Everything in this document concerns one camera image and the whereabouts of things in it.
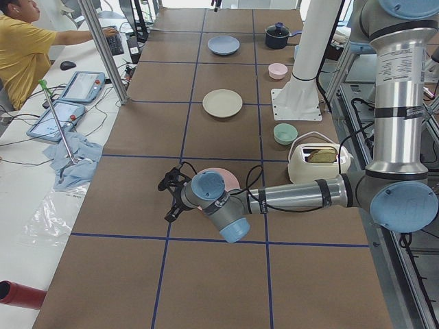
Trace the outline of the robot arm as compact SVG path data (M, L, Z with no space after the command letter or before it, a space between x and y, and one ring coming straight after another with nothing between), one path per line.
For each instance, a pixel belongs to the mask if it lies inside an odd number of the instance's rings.
M429 225L438 212L438 199L427 185L420 142L425 47L437 31L437 1L354 3L350 42L369 44L377 55L374 149L364 171L228 192L218 172L190 178L174 167L158 185L175 199L166 220L173 222L180 213L199 208L229 243L248 233L246 215L271 210L304 213L340 205L368 211L375 223L393 232L410 233Z

